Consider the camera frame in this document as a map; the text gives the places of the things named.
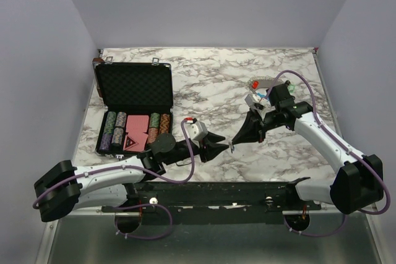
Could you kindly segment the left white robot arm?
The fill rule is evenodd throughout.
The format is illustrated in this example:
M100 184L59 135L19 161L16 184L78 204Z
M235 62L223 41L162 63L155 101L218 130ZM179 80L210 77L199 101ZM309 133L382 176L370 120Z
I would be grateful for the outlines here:
M209 132L177 142L169 134L160 134L148 150L133 157L101 166L73 166L64 160L53 166L34 184L36 200L33 208L40 212L43 222L55 221L71 211L94 206L120 207L131 211L137 196L125 190L125 184L135 184L164 176L164 165L178 163L196 155L201 162L214 159L228 148L224 137Z

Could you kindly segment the grey blue spiral keyring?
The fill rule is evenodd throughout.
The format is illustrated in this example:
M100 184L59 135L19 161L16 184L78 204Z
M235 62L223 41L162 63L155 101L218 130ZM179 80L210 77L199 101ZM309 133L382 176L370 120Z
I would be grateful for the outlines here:
M266 98L267 90L272 86L274 78L270 76L255 76L247 81L247 87L261 99Z

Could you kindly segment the blue tagged key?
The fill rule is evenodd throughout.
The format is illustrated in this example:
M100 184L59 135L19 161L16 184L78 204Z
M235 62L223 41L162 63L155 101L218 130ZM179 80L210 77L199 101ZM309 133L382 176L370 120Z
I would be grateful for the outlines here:
M230 152L233 153L235 151L235 147L233 146L233 144L231 142L229 142L228 146L230 148Z

